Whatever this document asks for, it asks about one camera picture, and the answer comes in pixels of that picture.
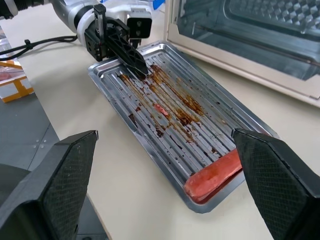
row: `red food piece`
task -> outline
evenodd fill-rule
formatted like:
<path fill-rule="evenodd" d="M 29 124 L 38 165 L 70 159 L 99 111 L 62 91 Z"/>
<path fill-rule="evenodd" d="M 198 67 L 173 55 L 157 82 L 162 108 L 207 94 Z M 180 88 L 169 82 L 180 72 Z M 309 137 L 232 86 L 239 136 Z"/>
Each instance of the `red food piece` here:
<path fill-rule="evenodd" d="M 155 110 L 157 110 L 159 113 L 162 113 L 165 116 L 168 116 L 169 113 L 167 113 L 167 111 L 160 105 L 160 104 L 155 104 L 154 105 Z"/>
<path fill-rule="evenodd" d="M 217 193 L 220 187 L 228 183 L 241 169 L 237 149 L 234 149 L 189 177 L 184 190 L 193 201 L 202 203 L 207 197 Z"/>

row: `oven glass window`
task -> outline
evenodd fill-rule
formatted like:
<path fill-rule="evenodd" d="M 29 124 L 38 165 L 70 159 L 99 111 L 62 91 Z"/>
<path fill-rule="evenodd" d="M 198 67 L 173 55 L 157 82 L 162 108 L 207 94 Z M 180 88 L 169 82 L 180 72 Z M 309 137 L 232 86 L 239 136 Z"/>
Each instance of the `oven glass window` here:
<path fill-rule="evenodd" d="M 320 0 L 180 0 L 179 33 L 301 80 L 320 74 Z"/>

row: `table surface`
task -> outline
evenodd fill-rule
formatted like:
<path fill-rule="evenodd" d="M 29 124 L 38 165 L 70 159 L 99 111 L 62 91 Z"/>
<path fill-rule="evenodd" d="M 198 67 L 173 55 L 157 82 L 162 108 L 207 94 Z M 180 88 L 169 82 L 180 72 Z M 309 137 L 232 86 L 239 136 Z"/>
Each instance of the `table surface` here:
<path fill-rule="evenodd" d="M 153 16 L 151 37 L 162 39 L 164 14 Z M 73 33 L 52 6 L 30 8 L 0 24 L 12 47 Z M 115 240 L 271 240 L 244 182 L 213 211 L 189 210 L 126 124 L 88 76 L 95 63 L 77 41 L 48 44 L 19 58 L 60 139 L 99 131 L 88 196 Z M 195 60 L 320 175 L 320 110 L 250 80 Z"/>

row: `toaster oven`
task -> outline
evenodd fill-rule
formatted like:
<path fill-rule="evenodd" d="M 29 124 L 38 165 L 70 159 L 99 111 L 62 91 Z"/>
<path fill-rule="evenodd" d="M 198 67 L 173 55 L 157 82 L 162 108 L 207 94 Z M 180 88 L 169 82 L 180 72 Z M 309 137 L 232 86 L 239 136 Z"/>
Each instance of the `toaster oven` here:
<path fill-rule="evenodd" d="M 320 108 L 320 0 L 166 0 L 166 41 Z"/>

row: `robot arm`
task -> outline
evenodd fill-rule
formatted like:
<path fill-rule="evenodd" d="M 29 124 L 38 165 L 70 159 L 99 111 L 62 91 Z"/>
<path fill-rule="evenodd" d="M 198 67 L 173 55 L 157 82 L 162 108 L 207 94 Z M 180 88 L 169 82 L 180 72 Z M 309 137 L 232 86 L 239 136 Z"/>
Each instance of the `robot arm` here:
<path fill-rule="evenodd" d="M 18 11 L 44 5 L 49 0 L 0 0 L 0 18 L 12 19 Z M 77 34 L 81 44 L 97 60 L 118 56 L 137 76 L 148 74 L 146 63 L 135 49 L 151 32 L 148 2 L 137 0 L 51 0 L 57 16 Z"/>

